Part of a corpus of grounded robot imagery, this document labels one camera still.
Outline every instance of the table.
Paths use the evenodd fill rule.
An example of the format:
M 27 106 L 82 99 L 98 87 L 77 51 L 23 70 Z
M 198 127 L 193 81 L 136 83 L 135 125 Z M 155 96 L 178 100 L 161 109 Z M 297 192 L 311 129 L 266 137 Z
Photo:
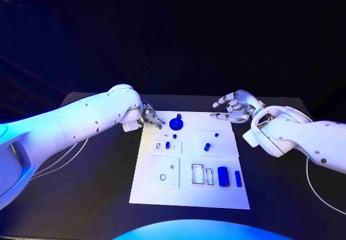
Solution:
M 70 93 L 62 105 L 89 95 Z M 160 111 L 223 112 L 223 106 L 211 108 L 217 98 L 141 95 L 141 100 Z M 308 114 L 298 98 L 258 99 L 266 105 L 291 106 Z M 242 134 L 248 129 L 249 123 L 232 125 L 250 210 L 129 204 L 141 129 L 124 132 L 116 124 L 87 140 L 77 157 L 60 170 L 30 181 L 0 211 L 0 234 L 111 239 L 162 221 L 204 219 L 253 226 L 292 239 L 344 238 L 346 216 L 321 203 L 308 187 L 304 155 L 291 150 L 279 158 L 269 156 L 259 146 L 252 148 L 245 142 Z M 63 153 L 51 156 L 44 164 Z M 308 172 L 320 196 L 346 210 L 346 175 L 312 163 Z

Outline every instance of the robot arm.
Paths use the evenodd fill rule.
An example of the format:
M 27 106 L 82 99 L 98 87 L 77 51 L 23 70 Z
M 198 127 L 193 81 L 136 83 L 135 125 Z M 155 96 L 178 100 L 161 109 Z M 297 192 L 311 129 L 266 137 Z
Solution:
M 161 128 L 148 104 L 125 84 L 69 105 L 0 124 L 0 209 L 20 194 L 46 159 L 64 148 L 92 137 L 116 123 L 125 132 L 144 123 Z
M 250 129 L 242 135 L 252 147 L 260 146 L 275 157 L 292 148 L 298 149 L 309 160 L 346 174 L 346 124 L 312 120 L 288 106 L 265 106 L 243 90 L 222 97 L 211 105 L 229 102 L 227 113 L 213 113 L 214 119 L 243 123 L 250 117 Z

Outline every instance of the dark backdrop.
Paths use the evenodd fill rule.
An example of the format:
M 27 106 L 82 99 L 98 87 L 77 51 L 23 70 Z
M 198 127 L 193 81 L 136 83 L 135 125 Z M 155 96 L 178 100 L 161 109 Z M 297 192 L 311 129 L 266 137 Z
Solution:
M 1 1 L 0 121 L 69 92 L 298 97 L 346 120 L 344 1 Z

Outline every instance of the blue object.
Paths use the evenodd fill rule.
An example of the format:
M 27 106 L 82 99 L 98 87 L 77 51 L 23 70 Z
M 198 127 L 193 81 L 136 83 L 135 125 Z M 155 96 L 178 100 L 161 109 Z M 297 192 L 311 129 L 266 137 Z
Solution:
M 235 171 L 235 180 L 236 180 L 236 187 L 240 187 L 242 186 L 242 180 L 240 180 L 239 171 Z
M 136 228 L 113 240 L 289 240 L 289 238 L 252 226 L 224 221 L 184 219 L 162 221 Z
M 220 187 L 229 187 L 229 172 L 224 166 L 217 167 L 217 184 Z
M 183 128 L 183 121 L 181 121 L 181 115 L 177 114 L 175 115 L 175 118 L 173 118 L 170 121 L 168 121 L 168 127 L 171 130 L 177 131 Z
M 209 148 L 210 148 L 210 143 L 207 143 L 203 147 L 203 150 L 207 152 L 209 151 Z

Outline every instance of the small blue piece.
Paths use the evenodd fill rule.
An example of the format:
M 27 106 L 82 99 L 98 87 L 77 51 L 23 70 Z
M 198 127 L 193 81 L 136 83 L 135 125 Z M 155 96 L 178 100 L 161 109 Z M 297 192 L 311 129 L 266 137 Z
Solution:
M 229 187 L 229 172 L 224 166 L 217 167 L 217 184 L 220 187 Z
M 236 180 L 236 187 L 242 186 L 240 174 L 239 171 L 235 171 L 235 180 Z
M 181 115 L 177 114 L 175 115 L 175 118 L 173 118 L 170 121 L 168 121 L 168 127 L 171 130 L 177 131 L 183 128 L 183 121 L 181 121 Z
M 203 147 L 203 150 L 207 152 L 209 151 L 209 148 L 210 148 L 210 143 L 207 143 Z

